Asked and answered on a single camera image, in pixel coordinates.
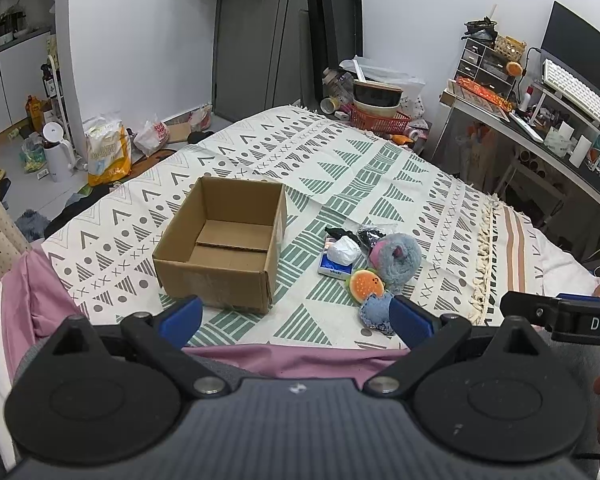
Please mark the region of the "blue denim heart cushion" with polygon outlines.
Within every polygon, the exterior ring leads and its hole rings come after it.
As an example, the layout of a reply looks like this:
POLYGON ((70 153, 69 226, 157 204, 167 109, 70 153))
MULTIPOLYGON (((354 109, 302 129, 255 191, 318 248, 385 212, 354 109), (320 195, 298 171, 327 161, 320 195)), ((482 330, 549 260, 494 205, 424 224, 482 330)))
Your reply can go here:
POLYGON ((378 296, 374 292, 368 296, 358 310, 358 316, 362 323, 370 330, 378 330, 382 334, 391 337, 394 330, 390 322, 390 304, 393 294, 384 292, 378 296))

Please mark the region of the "burger shaped plush toy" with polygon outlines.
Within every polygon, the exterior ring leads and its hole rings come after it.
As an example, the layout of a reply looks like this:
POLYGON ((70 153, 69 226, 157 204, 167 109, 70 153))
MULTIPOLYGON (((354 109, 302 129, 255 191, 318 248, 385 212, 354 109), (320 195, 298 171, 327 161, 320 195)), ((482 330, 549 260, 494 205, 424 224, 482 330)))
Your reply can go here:
POLYGON ((366 269, 354 271, 349 278, 348 287, 350 295, 358 304, 362 304, 369 296, 380 297, 385 293, 380 277, 366 269))

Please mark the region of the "grey fluffy plush toy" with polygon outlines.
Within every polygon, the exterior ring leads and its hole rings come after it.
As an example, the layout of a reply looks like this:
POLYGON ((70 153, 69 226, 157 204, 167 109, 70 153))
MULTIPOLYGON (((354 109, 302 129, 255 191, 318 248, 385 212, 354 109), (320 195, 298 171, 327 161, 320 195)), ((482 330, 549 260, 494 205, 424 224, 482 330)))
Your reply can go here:
POLYGON ((404 233, 384 236, 370 252, 370 264, 392 294, 400 294, 404 285, 422 265, 422 248, 404 233))

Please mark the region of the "blue tissue packet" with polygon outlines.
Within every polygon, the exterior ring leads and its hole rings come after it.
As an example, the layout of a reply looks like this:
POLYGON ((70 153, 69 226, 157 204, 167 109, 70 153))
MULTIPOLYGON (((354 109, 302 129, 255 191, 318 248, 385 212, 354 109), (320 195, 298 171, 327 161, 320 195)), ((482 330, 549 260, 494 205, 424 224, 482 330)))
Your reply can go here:
POLYGON ((343 281, 345 281, 347 278, 350 278, 352 271, 352 264, 349 264, 348 266, 343 266, 340 263, 333 262, 328 258, 326 252, 322 253, 320 263, 317 267, 318 274, 343 281))

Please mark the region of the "brown cardboard box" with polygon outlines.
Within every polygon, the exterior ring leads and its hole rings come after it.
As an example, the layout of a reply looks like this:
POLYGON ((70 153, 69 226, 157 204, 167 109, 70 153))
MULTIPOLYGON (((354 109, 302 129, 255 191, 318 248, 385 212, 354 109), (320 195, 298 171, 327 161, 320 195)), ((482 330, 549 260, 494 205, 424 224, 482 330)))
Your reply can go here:
POLYGON ((201 177, 152 254, 158 281, 173 298, 268 313, 286 220, 282 184, 201 177))

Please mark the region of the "patterned white green blanket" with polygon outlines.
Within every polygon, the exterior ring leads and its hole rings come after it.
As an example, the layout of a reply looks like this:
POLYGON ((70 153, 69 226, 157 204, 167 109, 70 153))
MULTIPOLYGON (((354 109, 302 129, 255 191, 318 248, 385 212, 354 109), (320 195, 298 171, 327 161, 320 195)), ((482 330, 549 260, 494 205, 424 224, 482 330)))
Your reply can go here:
POLYGON ((151 254, 201 177, 281 183, 287 222, 268 313, 209 308, 190 341, 195 347, 400 348, 400 339, 363 326, 342 281, 318 273, 333 226, 411 235, 422 248, 422 266, 404 286, 407 298, 435 315, 501 321, 488 295, 489 197, 408 148, 281 106, 182 148, 44 242, 61 284, 91 322, 117 323, 137 310, 170 306, 151 254))

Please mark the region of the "white red plastic bag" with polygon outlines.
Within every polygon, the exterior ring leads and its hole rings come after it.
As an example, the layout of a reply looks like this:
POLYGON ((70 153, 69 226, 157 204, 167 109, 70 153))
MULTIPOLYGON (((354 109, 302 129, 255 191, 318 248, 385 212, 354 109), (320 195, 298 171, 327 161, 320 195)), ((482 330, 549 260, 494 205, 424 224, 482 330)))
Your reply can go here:
POLYGON ((148 119, 133 136, 133 144, 146 157, 161 150, 170 139, 168 127, 157 117, 148 119))

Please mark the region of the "yellow white large bag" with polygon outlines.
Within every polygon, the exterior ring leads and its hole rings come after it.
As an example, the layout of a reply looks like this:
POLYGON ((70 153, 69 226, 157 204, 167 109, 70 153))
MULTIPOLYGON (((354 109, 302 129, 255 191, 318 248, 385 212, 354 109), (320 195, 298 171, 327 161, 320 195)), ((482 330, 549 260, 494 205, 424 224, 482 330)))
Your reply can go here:
POLYGON ((87 183, 97 185, 119 181, 131 171, 131 141, 123 122, 114 115, 96 116, 83 124, 87 183))

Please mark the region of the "white desk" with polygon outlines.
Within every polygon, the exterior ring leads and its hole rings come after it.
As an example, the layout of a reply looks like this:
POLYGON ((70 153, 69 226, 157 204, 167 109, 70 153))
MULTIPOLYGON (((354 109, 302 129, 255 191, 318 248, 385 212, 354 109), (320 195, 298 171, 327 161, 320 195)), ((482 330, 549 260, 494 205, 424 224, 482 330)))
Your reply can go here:
MULTIPOLYGON (((533 136, 530 136, 529 131, 524 128, 519 121, 518 116, 512 114, 505 116, 502 114, 502 110, 498 110, 498 116, 496 116, 493 113, 488 112, 482 105, 478 105, 476 96, 468 100, 465 99, 464 96, 456 94, 454 90, 449 89, 442 91, 439 101, 450 109, 448 121, 454 110, 458 110, 459 112, 470 116, 473 120, 488 125, 502 136, 506 136, 507 139, 516 143, 522 150, 535 154, 537 158, 542 159, 547 166, 553 167, 558 174, 561 174, 565 179, 569 180, 572 185, 580 188, 582 193, 586 194, 600 206, 600 173, 589 170, 586 168, 585 164, 582 164, 580 167, 573 166, 565 157, 560 158, 556 156, 544 144, 536 142, 533 139, 533 136)), ((559 205, 554 208, 551 214, 545 216, 540 222, 535 223, 535 226, 539 230, 545 232, 556 214, 565 208, 565 203, 568 198, 565 194, 559 193, 558 189, 553 185, 540 179, 538 175, 531 172, 529 168, 517 162, 516 158, 513 158, 510 161, 504 176, 498 181, 495 191, 496 194, 501 195, 504 192, 504 188, 509 185, 510 180, 513 179, 513 175, 516 171, 525 171, 528 179, 533 180, 537 185, 545 188, 545 191, 552 194, 559 202, 559 205)))

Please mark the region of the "red plastic basket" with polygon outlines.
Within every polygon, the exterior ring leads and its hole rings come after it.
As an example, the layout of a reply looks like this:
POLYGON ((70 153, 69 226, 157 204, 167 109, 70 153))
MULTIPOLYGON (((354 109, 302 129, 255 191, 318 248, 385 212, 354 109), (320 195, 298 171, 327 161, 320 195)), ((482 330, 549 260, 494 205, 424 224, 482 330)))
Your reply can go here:
POLYGON ((352 107, 350 121, 353 127, 360 130, 404 134, 411 118, 401 112, 395 112, 392 117, 377 116, 352 107))

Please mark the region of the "white kettle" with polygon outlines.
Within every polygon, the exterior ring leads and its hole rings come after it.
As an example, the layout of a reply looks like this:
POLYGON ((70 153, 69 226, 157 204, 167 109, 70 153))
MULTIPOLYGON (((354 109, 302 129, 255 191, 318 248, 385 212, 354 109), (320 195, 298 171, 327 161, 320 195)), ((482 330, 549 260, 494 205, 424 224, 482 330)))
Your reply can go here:
POLYGON ((76 169, 76 156, 58 122, 46 122, 42 130, 47 169, 54 182, 68 180, 76 169))

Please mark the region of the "black and cream bowl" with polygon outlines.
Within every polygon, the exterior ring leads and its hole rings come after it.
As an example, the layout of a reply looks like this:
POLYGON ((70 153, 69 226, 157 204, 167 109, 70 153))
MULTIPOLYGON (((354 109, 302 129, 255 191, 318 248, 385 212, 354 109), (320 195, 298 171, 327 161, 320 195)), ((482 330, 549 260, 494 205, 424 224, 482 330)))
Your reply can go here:
POLYGON ((400 107, 403 90, 394 84, 371 80, 353 81, 354 106, 366 114, 393 118, 400 107))

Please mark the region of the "tape roll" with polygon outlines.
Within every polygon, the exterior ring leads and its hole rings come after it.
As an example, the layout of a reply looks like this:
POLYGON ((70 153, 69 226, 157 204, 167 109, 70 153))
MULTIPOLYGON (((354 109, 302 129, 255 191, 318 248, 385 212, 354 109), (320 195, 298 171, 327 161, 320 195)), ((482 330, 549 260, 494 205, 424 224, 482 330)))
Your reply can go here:
POLYGON ((326 96, 320 102, 320 110, 325 115, 333 115, 340 109, 341 103, 336 96, 326 96))

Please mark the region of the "orange patterned package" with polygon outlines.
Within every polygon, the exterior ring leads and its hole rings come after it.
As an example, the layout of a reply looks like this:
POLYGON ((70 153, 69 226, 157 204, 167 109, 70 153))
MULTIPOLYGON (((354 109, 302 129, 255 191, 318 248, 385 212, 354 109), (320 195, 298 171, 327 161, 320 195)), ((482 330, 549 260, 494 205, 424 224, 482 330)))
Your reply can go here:
POLYGON ((478 82, 475 82, 469 78, 459 76, 455 79, 455 81, 464 89, 469 92, 475 94, 476 96, 480 96, 486 101, 498 106, 502 110, 505 110, 507 113, 510 113, 514 110, 514 104, 509 100, 506 100, 496 94, 493 90, 483 87, 478 82))

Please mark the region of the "white keyboard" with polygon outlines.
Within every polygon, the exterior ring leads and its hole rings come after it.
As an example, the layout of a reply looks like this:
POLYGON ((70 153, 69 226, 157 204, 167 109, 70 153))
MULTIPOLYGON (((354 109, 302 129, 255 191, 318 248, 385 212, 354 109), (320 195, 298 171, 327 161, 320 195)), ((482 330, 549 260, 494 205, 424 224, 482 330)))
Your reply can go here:
POLYGON ((600 124, 600 96, 568 70, 547 58, 543 62, 542 81, 600 124))

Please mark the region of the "grey drawer organizer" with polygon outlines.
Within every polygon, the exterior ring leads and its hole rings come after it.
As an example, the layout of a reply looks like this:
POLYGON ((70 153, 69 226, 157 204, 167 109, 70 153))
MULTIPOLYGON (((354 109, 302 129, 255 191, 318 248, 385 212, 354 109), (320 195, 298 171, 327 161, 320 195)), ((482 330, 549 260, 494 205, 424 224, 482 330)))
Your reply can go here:
POLYGON ((479 41, 467 38, 458 61, 455 78, 471 79, 504 99, 514 93, 516 78, 506 72, 508 59, 479 41))

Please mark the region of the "dark grey wardrobe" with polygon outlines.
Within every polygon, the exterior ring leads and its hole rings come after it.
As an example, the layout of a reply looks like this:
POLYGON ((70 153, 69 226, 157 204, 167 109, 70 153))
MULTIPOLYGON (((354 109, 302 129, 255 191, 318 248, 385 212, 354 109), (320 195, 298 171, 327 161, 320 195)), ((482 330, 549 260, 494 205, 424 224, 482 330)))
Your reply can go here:
POLYGON ((230 122, 301 98, 311 57, 308 0, 218 0, 212 68, 215 115, 230 122))

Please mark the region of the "black computer monitor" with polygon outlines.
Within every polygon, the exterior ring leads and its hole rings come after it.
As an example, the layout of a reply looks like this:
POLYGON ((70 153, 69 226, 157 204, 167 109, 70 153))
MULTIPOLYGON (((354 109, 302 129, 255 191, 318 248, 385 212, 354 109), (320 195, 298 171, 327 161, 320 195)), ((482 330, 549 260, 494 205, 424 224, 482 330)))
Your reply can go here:
POLYGON ((541 49, 600 95, 600 31, 555 1, 541 49))

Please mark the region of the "black monitor on floor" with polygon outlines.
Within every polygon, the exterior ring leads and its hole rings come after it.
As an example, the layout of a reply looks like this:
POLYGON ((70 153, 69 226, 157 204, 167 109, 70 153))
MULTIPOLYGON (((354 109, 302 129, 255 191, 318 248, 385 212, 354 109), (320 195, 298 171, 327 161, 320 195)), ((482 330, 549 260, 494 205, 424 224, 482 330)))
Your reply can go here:
POLYGON ((324 99, 324 70, 363 55, 363 0, 308 0, 312 87, 324 99))

